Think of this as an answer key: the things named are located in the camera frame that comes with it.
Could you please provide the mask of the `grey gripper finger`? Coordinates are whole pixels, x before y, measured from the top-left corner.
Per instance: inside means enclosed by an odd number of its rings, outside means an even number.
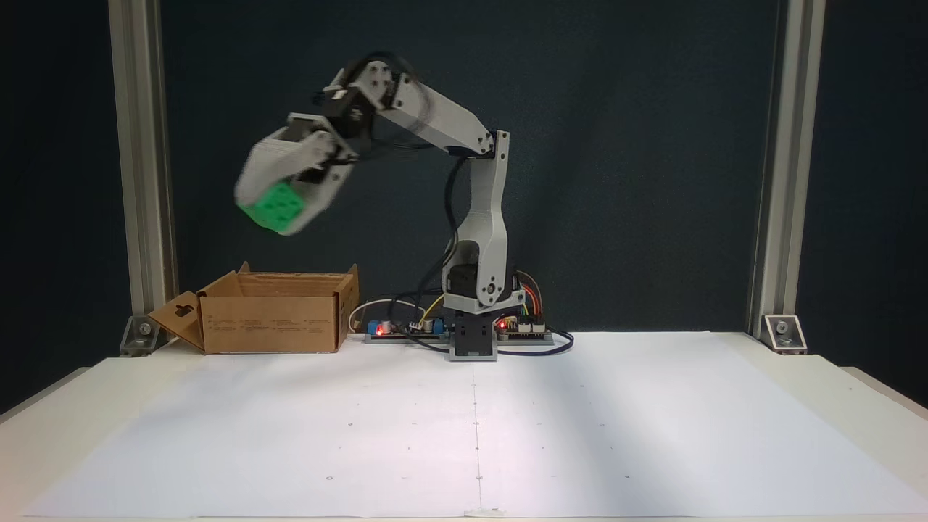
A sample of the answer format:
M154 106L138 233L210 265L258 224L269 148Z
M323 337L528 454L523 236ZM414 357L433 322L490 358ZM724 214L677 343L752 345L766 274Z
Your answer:
M284 218L278 234L291 236L301 231L331 206L354 169L352 162L322 165L302 161L279 161L278 180L284 185Z
M234 196L237 204L252 206L268 195L276 183L287 181L303 172L321 167L335 156L337 141L325 130L316 130L299 141L264 138L249 152Z

